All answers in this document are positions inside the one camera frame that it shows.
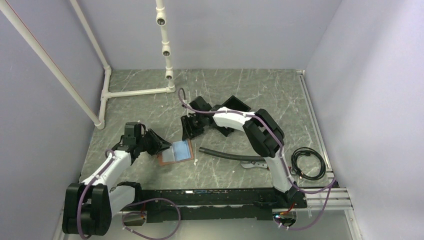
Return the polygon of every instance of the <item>black cable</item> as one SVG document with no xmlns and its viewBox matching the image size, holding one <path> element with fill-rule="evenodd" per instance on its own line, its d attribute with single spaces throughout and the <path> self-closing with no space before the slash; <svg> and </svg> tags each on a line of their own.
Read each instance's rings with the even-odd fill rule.
<svg viewBox="0 0 424 240">
<path fill-rule="evenodd" d="M 229 153 L 224 153 L 224 152 L 204 148 L 202 146 L 199 147 L 199 152 L 207 154 L 207 155 L 211 155 L 214 157 L 218 157 L 218 158 L 223 158 L 223 159 L 248 161 L 248 162 L 265 162 L 265 159 L 261 156 L 244 156 L 244 155 L 229 154 Z"/>
<path fill-rule="evenodd" d="M 319 163 L 321 164 L 321 169 L 319 170 L 319 173 L 316 176 L 308 176 L 302 172 L 302 170 L 298 167 L 298 158 L 300 156 L 310 156 L 314 155 L 316 158 L 318 158 Z M 299 175 L 303 179 L 307 180 L 320 180 L 324 177 L 326 174 L 326 162 L 324 161 L 324 158 L 314 149 L 309 147 L 300 147 L 296 150 L 294 150 L 293 154 L 291 155 L 291 167 L 293 171 Z"/>
</svg>

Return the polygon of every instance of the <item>white pipe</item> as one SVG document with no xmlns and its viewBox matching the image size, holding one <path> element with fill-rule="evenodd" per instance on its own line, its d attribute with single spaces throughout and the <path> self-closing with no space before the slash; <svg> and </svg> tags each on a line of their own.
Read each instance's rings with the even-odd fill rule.
<svg viewBox="0 0 424 240">
<path fill-rule="evenodd" d="M 91 30 L 90 25 L 87 22 L 87 19 L 84 16 L 84 13 L 81 10 L 80 5 L 78 4 L 77 0 L 70 0 L 70 3 L 72 4 L 73 9 L 75 9 L 76 15 L 78 16 L 79 20 L 81 21 L 81 24 L 84 27 L 84 30 L 87 33 L 87 36 L 90 39 L 91 44 L 93 45 L 95 52 L 97 53 L 98 58 L 101 61 L 101 64 L 103 64 L 103 68 L 104 69 L 108 68 L 109 64 L 106 61 L 105 55 L 103 55 L 103 52 L 100 49 L 99 43 L 97 42 L 96 38 L 94 37 L 93 31 Z"/>
<path fill-rule="evenodd" d="M 54 76 L 59 80 L 59 82 L 64 86 L 67 92 L 73 97 L 73 99 L 78 103 L 78 105 L 84 110 L 84 112 L 90 117 L 96 126 L 101 124 L 100 120 L 94 114 L 94 112 L 89 108 L 89 106 L 84 102 L 75 88 L 68 81 L 66 76 L 62 73 L 59 67 L 55 62 L 50 58 L 44 48 L 40 45 L 34 35 L 30 32 L 27 26 L 22 22 L 19 16 L 15 13 L 13 8 L 9 5 L 6 0 L 0 0 L 0 11 L 6 16 L 14 28 L 20 33 L 20 35 L 25 39 L 25 41 L 31 46 L 34 52 L 39 56 L 39 58 L 44 62 L 48 69 L 54 74 Z"/>
<path fill-rule="evenodd" d="M 171 62 L 171 46 L 168 39 L 167 30 L 167 14 L 163 0 L 156 0 L 156 23 L 160 26 L 160 34 L 162 35 L 162 55 L 165 56 L 166 71 L 165 78 L 168 80 L 168 89 L 175 92 L 174 70 Z"/>
<path fill-rule="evenodd" d="M 119 91 L 119 92 L 108 92 L 108 98 L 117 98 L 117 97 L 129 97 L 129 96 L 138 96 L 138 95 L 147 95 L 147 94 L 161 94 L 161 93 L 173 93 L 174 90 L 171 90 L 169 87 L 164 88 L 155 88 L 147 90 L 136 90 L 136 91 Z"/>
<path fill-rule="evenodd" d="M 108 93 L 109 93 L 109 81 L 111 79 L 112 69 L 110 66 L 104 69 L 104 82 L 103 89 L 101 90 L 100 97 L 100 111 L 98 112 L 98 119 L 101 122 L 100 126 L 97 126 L 98 129 L 105 128 L 105 112 L 106 112 L 106 103 L 108 102 Z"/>
</svg>

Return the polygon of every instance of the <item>gray marble surface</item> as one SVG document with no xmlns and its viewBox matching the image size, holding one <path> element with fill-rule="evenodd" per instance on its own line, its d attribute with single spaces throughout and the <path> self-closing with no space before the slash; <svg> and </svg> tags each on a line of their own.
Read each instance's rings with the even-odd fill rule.
<svg viewBox="0 0 424 240">
<path fill-rule="evenodd" d="M 310 147 L 319 152 L 299 78 L 294 69 L 190 69 L 174 72 L 176 88 L 183 87 L 192 100 L 203 96 L 212 106 L 222 104 L 235 95 L 256 111 L 266 109 L 284 131 L 285 156 L 299 147 Z M 167 86 L 163 70 L 114 70 L 110 92 L 123 92 Z M 112 98 L 107 102 L 106 127 L 95 129 L 81 180 L 93 173 L 105 160 L 104 151 L 120 139 L 126 122 L 140 120 L 148 128 L 169 142 L 180 141 L 181 107 L 177 93 Z M 191 141 L 194 160 L 159 166 L 154 156 L 142 153 L 118 179 L 141 183 L 143 189 L 217 189 L 271 187 L 270 171 L 264 168 L 244 169 L 239 161 L 212 157 L 198 151 L 199 147 L 239 155 L 256 155 L 243 132 L 235 131 L 228 137 L 215 129 Z M 313 156 L 301 157 L 299 167 L 309 175 L 316 175 L 319 162 Z M 296 179 L 301 187 L 322 187 L 329 181 Z"/>
</svg>

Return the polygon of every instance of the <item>wall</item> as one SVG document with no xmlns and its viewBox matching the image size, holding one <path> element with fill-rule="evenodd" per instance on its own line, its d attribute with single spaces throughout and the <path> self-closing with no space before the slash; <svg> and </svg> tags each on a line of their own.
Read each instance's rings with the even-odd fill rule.
<svg viewBox="0 0 424 240">
<path fill-rule="evenodd" d="M 424 239 L 424 3 L 343 0 L 306 68 L 366 240 Z"/>
<path fill-rule="evenodd" d="M 9 0 L 96 113 L 103 69 L 68 1 Z M 0 12 L 1 239 L 52 239 L 94 125 Z"/>
<path fill-rule="evenodd" d="M 165 0 L 174 68 L 305 69 L 341 0 Z M 115 69 L 164 69 L 153 0 L 79 1 Z"/>
</svg>

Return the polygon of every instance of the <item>purple cable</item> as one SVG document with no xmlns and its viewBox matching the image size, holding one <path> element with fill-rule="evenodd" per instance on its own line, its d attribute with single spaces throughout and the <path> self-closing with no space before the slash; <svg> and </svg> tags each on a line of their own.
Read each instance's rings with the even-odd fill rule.
<svg viewBox="0 0 424 240">
<path fill-rule="evenodd" d="M 110 160 L 106 163 L 106 165 L 104 165 L 104 167 L 98 171 L 97 175 L 102 175 L 106 169 L 109 168 L 109 166 L 112 164 L 112 162 L 114 161 L 114 157 L 115 157 L 115 152 L 111 149 L 107 149 L 104 154 L 105 156 L 107 156 L 107 154 L 110 153 L 112 154 L 112 157 L 110 158 Z M 83 227 L 81 225 L 81 209 L 83 208 L 83 201 L 84 201 L 84 197 L 86 196 L 89 188 L 93 185 L 93 183 L 97 180 L 96 177 L 93 177 L 91 179 L 91 181 L 87 184 L 87 186 L 85 186 L 84 191 L 82 191 L 81 197 L 79 197 L 79 202 L 78 202 L 78 208 L 76 210 L 76 227 L 78 228 L 78 234 L 79 236 L 86 240 L 89 239 L 91 237 L 91 235 L 85 236 L 83 233 Z"/>
<path fill-rule="evenodd" d="M 242 115 L 242 116 L 245 116 L 245 117 L 250 117 L 250 118 L 254 118 L 254 119 L 256 119 L 256 120 L 258 120 L 265 128 L 266 128 L 266 130 L 268 131 L 268 133 L 272 136 L 272 138 L 277 142 L 277 144 L 279 145 L 279 154 L 278 154 L 278 156 L 279 156 L 279 158 L 280 158 L 280 160 L 281 160 L 281 163 L 282 163 L 282 165 L 283 165 L 283 169 L 284 169 L 284 172 L 285 172 L 285 175 L 287 176 L 287 179 L 288 179 L 288 181 L 290 182 L 290 184 L 295 188 L 295 189 L 297 189 L 298 191 L 300 191 L 300 192 L 302 192 L 302 193 L 304 193 L 304 194 L 317 194 L 317 193 L 321 193 L 321 192 L 323 192 L 324 190 L 326 190 L 326 189 L 328 189 L 328 193 L 327 193 L 327 197 L 325 198 L 325 202 L 324 202 L 324 205 L 322 206 L 322 209 L 321 209 L 321 211 L 319 212 L 319 214 L 318 214 L 318 217 L 311 223 L 311 224 L 309 224 L 309 225 L 307 225 L 307 226 L 304 226 L 304 227 L 299 227 L 299 228 L 294 228 L 293 230 L 304 230 L 304 229 L 308 229 L 308 228 L 310 228 L 310 227 L 312 227 L 320 218 L 321 218 L 321 216 L 323 215 L 323 213 L 324 213 L 324 209 L 326 208 L 326 206 L 327 206 L 327 202 L 328 202 L 328 200 L 329 200 L 329 197 L 330 197 L 330 190 L 331 190 L 331 187 L 333 186 L 333 184 L 336 182 L 336 179 L 335 178 L 333 178 L 333 180 L 330 182 L 330 184 L 328 184 L 327 186 L 325 186 L 325 187 L 323 187 L 323 188 L 321 188 L 321 189 L 319 189 L 319 190 L 316 190 L 316 191 L 305 191 L 305 190 L 303 190 L 303 189 L 301 189 L 301 188 L 299 188 L 290 178 L 289 178 L 289 176 L 290 176 L 290 173 L 289 173 L 289 171 L 287 170 L 287 165 L 286 165 L 286 161 L 284 160 L 284 158 L 283 158 L 283 144 L 280 142 L 280 140 L 277 138 L 277 136 L 273 133 L 273 131 L 270 129 L 270 127 L 260 118 L 260 117 L 258 117 L 258 116 L 256 116 L 256 115 L 252 115 L 252 114 L 246 114 L 246 115 L 244 115 L 242 112 L 239 112 L 239 111 L 236 111 L 236 110 L 226 110 L 226 111 L 224 111 L 224 110 L 221 110 L 221 111 L 199 111 L 199 110 L 195 110 L 195 109 L 193 109 L 192 107 L 190 107 L 188 104 L 186 104 L 184 101 L 183 101 L 183 99 L 181 98 L 181 94 L 180 94 L 180 92 L 181 92 L 181 90 L 182 90 L 182 92 L 183 92 L 183 94 L 184 94 L 184 96 L 186 95 L 186 92 L 184 91 L 184 89 L 182 88 L 182 87 L 180 87 L 179 89 L 178 89 L 178 99 L 179 99 L 179 101 L 181 102 L 181 104 L 185 107 L 185 108 L 187 108 L 187 109 L 189 109 L 189 110 L 191 110 L 191 111 L 193 111 L 193 112 L 195 112 L 195 113 L 198 113 L 198 114 L 223 114 L 223 113 L 232 113 L 232 114 L 238 114 L 238 115 Z"/>
<path fill-rule="evenodd" d="M 161 237 L 161 238 L 153 238 L 153 237 L 145 236 L 145 235 L 143 235 L 143 234 L 141 234 L 141 233 L 139 233 L 137 231 L 134 231 L 131 228 L 125 226 L 124 220 L 129 215 L 140 215 L 140 212 L 139 211 L 132 211 L 132 212 L 129 212 L 129 213 L 125 214 L 122 217 L 122 226 L 127 231 L 129 231 L 129 232 L 131 232 L 131 233 L 133 233 L 133 234 L 135 234 L 137 236 L 140 236 L 142 238 L 148 239 L 148 240 L 165 240 L 165 239 L 168 239 L 168 238 L 172 237 L 172 235 L 174 235 L 177 232 L 177 230 L 178 230 L 178 228 L 180 227 L 180 224 L 181 224 L 181 212 L 180 212 L 180 209 L 178 208 L 178 206 L 174 202 L 172 202 L 171 200 L 168 200 L 166 198 L 157 197 L 157 198 L 152 198 L 152 199 L 149 199 L 149 200 L 144 200 L 144 201 L 139 201 L 139 202 L 136 202 L 136 203 L 131 203 L 131 204 L 128 204 L 126 207 L 131 207 L 131 206 L 136 206 L 136 205 L 140 205 L 140 204 L 145 204 L 145 203 L 152 202 L 152 201 L 165 201 L 165 202 L 168 202 L 172 206 L 175 207 L 175 209 L 176 209 L 176 211 L 178 213 L 178 223 L 176 224 L 175 229 L 168 236 Z"/>
</svg>

